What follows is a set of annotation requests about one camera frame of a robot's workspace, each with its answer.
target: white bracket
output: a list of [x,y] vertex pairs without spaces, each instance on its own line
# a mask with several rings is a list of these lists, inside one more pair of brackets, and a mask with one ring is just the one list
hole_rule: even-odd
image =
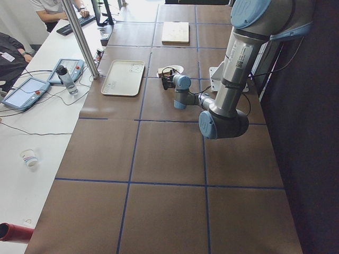
[[[222,71],[224,69],[224,62],[221,62],[218,67],[210,67],[210,82],[211,82],[211,90],[219,91],[221,86],[221,77]],[[247,93],[249,91],[248,85],[246,84],[243,92]]]

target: monitor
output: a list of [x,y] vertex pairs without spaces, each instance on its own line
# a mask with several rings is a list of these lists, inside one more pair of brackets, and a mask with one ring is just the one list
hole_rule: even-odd
[[[98,26],[113,25],[113,18],[107,0],[91,0],[91,1],[97,25]],[[106,13],[102,13],[102,5],[105,6]],[[101,22],[101,15],[107,17],[107,19],[103,22]]]

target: desk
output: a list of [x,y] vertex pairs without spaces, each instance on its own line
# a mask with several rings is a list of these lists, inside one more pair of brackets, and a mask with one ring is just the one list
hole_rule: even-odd
[[[60,21],[58,28],[67,24]],[[97,48],[101,48],[100,33],[97,31],[95,22],[83,28],[89,47],[94,55]],[[60,58],[83,59],[73,34],[66,37],[57,34],[55,30],[48,36],[27,70],[52,70]],[[49,73],[33,73],[42,80],[46,80]],[[26,80],[29,75],[20,78],[15,86]],[[82,84],[91,85],[89,81],[90,72],[84,72]],[[79,93],[70,96],[62,87],[52,87],[51,94],[58,92],[66,103],[72,103],[88,91],[88,87],[77,85]],[[46,94],[42,102],[50,95]],[[28,111],[9,117],[3,117],[3,123],[26,130],[30,133],[68,133],[72,132],[78,119],[79,111],[83,106],[85,97],[71,106],[66,106],[61,99],[51,98],[44,103],[37,104]],[[7,110],[0,104],[0,111]],[[1,112],[0,115],[9,115],[14,111]],[[23,225],[26,220],[31,220],[35,226],[45,203],[48,191],[54,176],[59,168],[61,159],[66,150],[69,135],[37,136],[27,135],[18,130],[10,129],[0,125],[0,189],[1,209],[0,218],[2,222]],[[39,159],[37,167],[29,169],[25,166],[19,154],[27,148],[32,148]],[[0,253],[24,253],[26,244],[14,244],[10,242],[0,243]]]
[[[173,107],[156,70],[181,65],[192,90],[208,85],[231,31],[226,6],[127,5],[100,64],[143,60],[136,97],[100,93],[79,114],[26,254],[301,253],[253,85],[241,137],[206,140],[200,109]],[[190,45],[163,46],[164,21],[190,23]],[[242,97],[239,109],[248,111]]]

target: black jacket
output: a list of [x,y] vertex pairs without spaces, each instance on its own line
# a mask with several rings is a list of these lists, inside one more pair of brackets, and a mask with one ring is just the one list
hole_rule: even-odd
[[6,52],[15,58],[12,62],[9,62],[0,56],[0,80],[6,81],[6,85],[3,86],[3,90],[6,92],[12,87],[28,64],[17,49],[25,48],[16,39],[0,33],[0,52]]

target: white shirt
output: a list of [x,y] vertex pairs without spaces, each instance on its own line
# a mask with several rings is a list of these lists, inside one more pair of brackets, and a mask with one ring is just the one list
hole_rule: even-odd
[[48,14],[63,12],[63,6],[60,0],[30,0],[36,12],[46,11]]

